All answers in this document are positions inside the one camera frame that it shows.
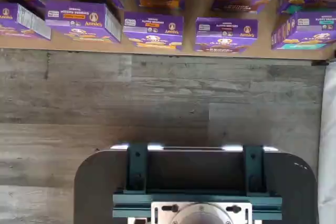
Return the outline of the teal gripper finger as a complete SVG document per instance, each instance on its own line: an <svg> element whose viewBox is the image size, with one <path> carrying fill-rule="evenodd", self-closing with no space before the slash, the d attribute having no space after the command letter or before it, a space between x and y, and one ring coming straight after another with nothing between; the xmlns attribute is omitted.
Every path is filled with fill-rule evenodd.
<svg viewBox="0 0 336 224"><path fill-rule="evenodd" d="M265 193L264 149L260 145L244 145L245 191L247 196Z"/></svg>
<svg viewBox="0 0 336 224"><path fill-rule="evenodd" d="M148 177L148 145L130 144L127 153L127 194L145 194Z"/></svg>

